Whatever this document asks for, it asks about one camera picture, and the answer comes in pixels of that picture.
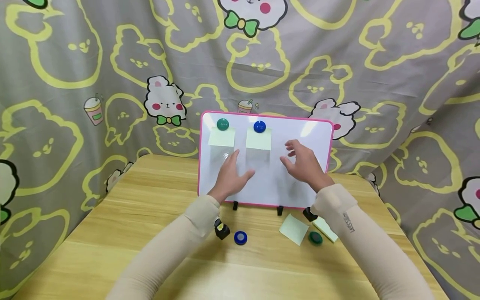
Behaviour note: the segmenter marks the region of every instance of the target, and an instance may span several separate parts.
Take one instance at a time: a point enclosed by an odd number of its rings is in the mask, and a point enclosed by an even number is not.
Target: blue magnet
[[[265,122],[263,122],[263,121],[257,121],[253,125],[253,130],[255,130],[256,133],[262,133],[262,132],[265,131],[266,128],[267,128],[267,126],[265,125]]]
[[[233,239],[237,245],[245,245],[247,242],[247,234],[244,231],[237,231],[235,232]]]

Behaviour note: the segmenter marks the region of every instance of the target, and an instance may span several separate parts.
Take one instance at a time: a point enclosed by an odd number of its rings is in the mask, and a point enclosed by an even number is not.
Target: pink whiteboard frame
[[[200,142],[198,145],[198,175],[197,175],[197,195],[199,195],[200,192],[200,160],[202,159],[202,122],[204,119],[204,114],[206,113],[221,113],[221,114],[227,114],[227,115],[250,115],[250,114],[245,114],[245,113],[239,113],[239,112],[227,112],[227,111],[218,111],[218,110],[206,110],[202,113],[200,116]],[[266,118],[277,118],[277,119],[290,119],[290,120],[307,120],[307,121],[318,121],[318,122],[327,122],[332,125],[333,128],[333,123],[330,120],[319,120],[319,119],[308,119],[308,118],[297,118],[297,117],[282,117],[282,116],[270,116],[270,115],[258,115],[261,117],[266,117]],[[332,136],[330,137],[330,146],[328,149],[328,153],[332,153],[332,143],[333,143],[333,130],[332,130]],[[327,166],[325,167],[325,173],[328,172],[328,164],[330,163],[330,159],[327,160]],[[265,205],[265,204],[255,204],[255,203],[245,203],[242,202],[242,205],[254,205],[254,206],[259,206],[259,207],[277,207],[276,205]],[[300,207],[288,207],[284,206],[284,208],[289,208],[289,209],[304,209]]]

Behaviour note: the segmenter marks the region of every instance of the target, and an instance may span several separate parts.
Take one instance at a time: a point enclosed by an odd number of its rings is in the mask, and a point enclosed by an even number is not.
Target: wooden table
[[[420,269],[438,299],[447,299],[371,185],[355,176],[332,174]],[[131,259],[195,199],[197,160],[147,155],[125,173],[105,200],[20,289],[15,300],[103,299]],[[320,247],[305,237],[299,247],[278,232],[301,211],[222,205],[220,216],[244,230],[207,241],[168,278],[156,299],[377,299],[367,278],[338,240]]]

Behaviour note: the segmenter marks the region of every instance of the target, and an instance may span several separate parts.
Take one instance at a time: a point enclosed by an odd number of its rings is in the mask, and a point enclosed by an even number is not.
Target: black clip
[[[222,221],[220,221],[220,218],[215,220],[214,226],[215,234],[216,236],[218,236],[219,239],[223,240],[230,234],[230,228],[228,228],[227,225],[223,224]]]
[[[309,222],[313,222],[318,218],[317,215],[314,215],[312,213],[312,211],[310,210],[310,206],[303,210],[303,215],[305,216],[305,218],[307,218]]]
[[[283,206],[282,206],[282,205],[277,206],[277,208],[276,208],[276,215],[277,215],[277,216],[281,216],[282,213],[283,213]]]

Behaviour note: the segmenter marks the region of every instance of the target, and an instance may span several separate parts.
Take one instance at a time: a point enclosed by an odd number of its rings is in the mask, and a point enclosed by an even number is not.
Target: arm
[[[357,205],[353,196],[324,174],[313,151],[297,140],[285,143],[280,160],[290,175],[317,193],[312,212],[324,218],[365,273],[381,300],[434,299],[427,282],[400,247]]]
[[[235,151],[223,163],[215,186],[198,197],[172,223],[158,233],[132,260],[107,295],[107,300],[151,300],[167,277],[214,229],[220,204],[243,189],[255,174],[237,174]]]

